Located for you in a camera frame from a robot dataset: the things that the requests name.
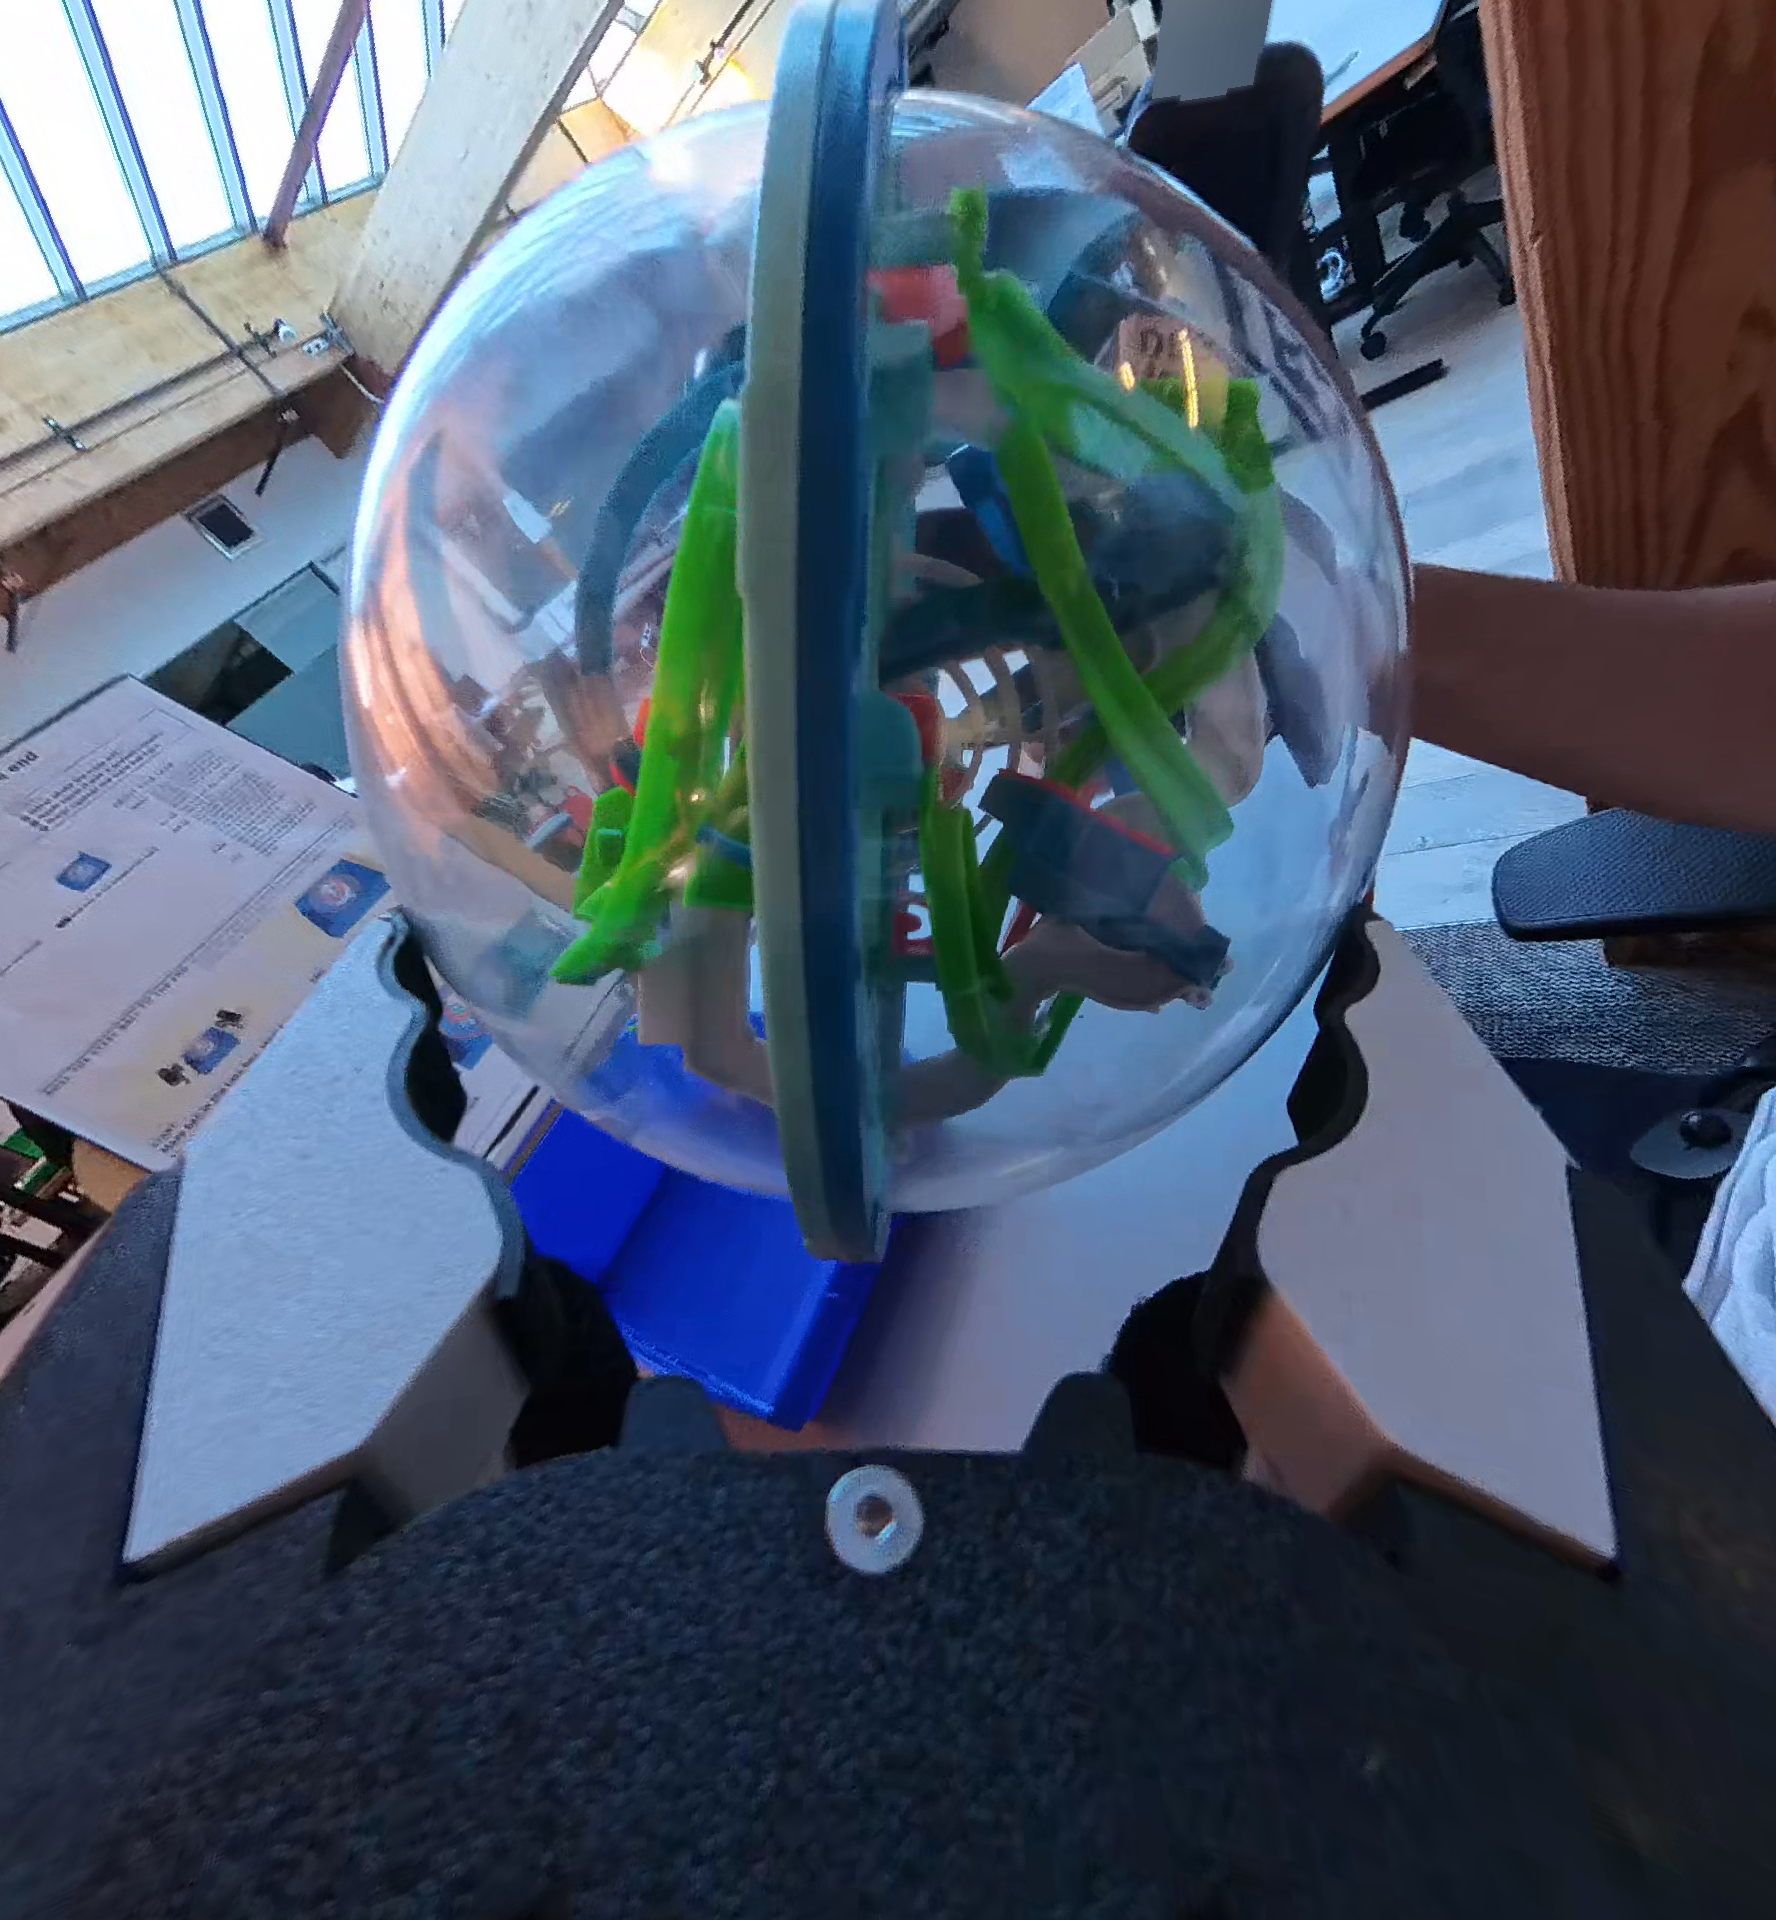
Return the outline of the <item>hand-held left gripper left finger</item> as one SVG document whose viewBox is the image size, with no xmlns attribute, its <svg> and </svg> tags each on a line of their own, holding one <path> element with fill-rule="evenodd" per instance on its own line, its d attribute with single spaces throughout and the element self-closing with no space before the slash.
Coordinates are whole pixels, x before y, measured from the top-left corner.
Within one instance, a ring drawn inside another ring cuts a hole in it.
<svg viewBox="0 0 1776 1920">
<path fill-rule="evenodd" d="M 345 1487 L 406 1524 L 507 1466 L 528 1235 L 425 1116 L 448 1094 L 420 940 L 385 914 L 185 1145 L 123 1570 Z"/>
</svg>

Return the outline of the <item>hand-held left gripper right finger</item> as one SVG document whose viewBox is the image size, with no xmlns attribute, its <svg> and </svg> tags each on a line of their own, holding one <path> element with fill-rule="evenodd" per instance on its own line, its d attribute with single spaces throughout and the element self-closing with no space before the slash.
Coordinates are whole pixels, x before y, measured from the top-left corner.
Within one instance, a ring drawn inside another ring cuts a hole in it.
<svg viewBox="0 0 1776 1920">
<path fill-rule="evenodd" d="M 1201 1266 L 1236 1475 L 1340 1524 L 1393 1487 L 1619 1557 L 1572 1159 L 1406 940 L 1355 907 Z"/>
</svg>

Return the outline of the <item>clear plastic maze ball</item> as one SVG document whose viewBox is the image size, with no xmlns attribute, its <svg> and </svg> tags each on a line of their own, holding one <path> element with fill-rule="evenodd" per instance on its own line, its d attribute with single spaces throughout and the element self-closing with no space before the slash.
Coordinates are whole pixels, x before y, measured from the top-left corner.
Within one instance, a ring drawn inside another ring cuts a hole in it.
<svg viewBox="0 0 1776 1920">
<path fill-rule="evenodd" d="M 490 1036 L 826 1260 L 1188 1116 L 1361 918 L 1412 569 L 1325 330 L 1123 145 L 803 4 L 379 414 L 354 786 Z"/>
</svg>

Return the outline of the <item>person's right forearm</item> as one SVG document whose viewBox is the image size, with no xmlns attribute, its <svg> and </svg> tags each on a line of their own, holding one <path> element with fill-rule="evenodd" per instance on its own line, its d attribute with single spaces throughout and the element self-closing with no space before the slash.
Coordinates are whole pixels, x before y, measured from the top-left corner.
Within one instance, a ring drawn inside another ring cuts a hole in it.
<svg viewBox="0 0 1776 1920">
<path fill-rule="evenodd" d="M 1589 804 L 1776 834 L 1776 579 L 1412 576 L 1412 728 Z"/>
</svg>

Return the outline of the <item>white printed instruction sheet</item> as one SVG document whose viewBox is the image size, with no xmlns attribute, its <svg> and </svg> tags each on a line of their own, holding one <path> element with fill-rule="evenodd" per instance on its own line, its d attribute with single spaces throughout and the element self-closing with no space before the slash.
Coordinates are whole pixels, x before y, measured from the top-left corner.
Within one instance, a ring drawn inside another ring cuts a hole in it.
<svg viewBox="0 0 1776 1920">
<path fill-rule="evenodd" d="M 114 678 L 0 753 L 0 1100 L 161 1170 L 392 904 L 350 794 Z"/>
</svg>

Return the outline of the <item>blue plastic bin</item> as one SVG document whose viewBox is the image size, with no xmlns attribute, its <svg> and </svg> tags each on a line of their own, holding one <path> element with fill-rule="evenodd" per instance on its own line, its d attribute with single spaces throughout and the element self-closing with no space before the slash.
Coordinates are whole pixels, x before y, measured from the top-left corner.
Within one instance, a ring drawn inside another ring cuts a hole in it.
<svg viewBox="0 0 1776 1920">
<path fill-rule="evenodd" d="M 442 1043 L 531 1248 L 595 1285 L 637 1362 L 803 1430 L 865 1320 L 881 1260 L 814 1257 L 788 1200 L 709 1185 L 554 1106 L 445 986 Z"/>
</svg>

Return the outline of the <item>wooden pillar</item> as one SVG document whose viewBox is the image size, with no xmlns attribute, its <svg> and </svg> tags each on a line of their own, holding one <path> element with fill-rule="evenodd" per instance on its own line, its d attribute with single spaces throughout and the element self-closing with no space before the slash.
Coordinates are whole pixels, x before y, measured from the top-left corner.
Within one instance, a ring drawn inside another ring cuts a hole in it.
<svg viewBox="0 0 1776 1920">
<path fill-rule="evenodd" d="M 1480 4 L 1556 579 L 1776 579 L 1776 4 Z"/>
</svg>

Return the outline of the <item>black office chair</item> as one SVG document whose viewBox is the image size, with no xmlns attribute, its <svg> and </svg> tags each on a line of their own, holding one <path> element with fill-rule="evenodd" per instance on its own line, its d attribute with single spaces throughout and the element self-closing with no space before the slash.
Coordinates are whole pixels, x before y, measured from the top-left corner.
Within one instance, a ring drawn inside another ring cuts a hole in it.
<svg viewBox="0 0 1776 1920">
<path fill-rule="evenodd" d="M 1395 207 L 1405 239 L 1372 274 L 1361 330 L 1364 362 L 1386 352 L 1383 323 L 1402 299 L 1448 264 L 1483 268 L 1498 303 L 1513 303 L 1513 271 L 1490 239 L 1490 230 L 1502 227 L 1502 204 L 1498 196 L 1475 199 L 1475 183 L 1498 170 L 1478 4 L 1447 5 L 1426 74 L 1386 85 L 1355 131 L 1355 200 L 1376 216 Z"/>
<path fill-rule="evenodd" d="M 1259 48 L 1254 84 L 1214 98 L 1150 98 L 1126 149 L 1175 177 L 1259 252 L 1329 330 L 1305 190 L 1320 149 L 1320 65 L 1305 44 Z"/>
</svg>

